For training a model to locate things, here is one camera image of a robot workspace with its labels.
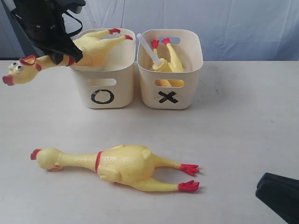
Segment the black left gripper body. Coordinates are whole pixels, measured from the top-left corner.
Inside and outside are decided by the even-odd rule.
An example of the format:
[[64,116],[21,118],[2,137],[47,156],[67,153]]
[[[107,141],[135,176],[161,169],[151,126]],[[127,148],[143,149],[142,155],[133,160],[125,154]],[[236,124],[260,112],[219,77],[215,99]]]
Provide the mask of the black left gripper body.
[[14,15],[31,42],[41,49],[58,50],[69,40],[59,0],[15,0]]

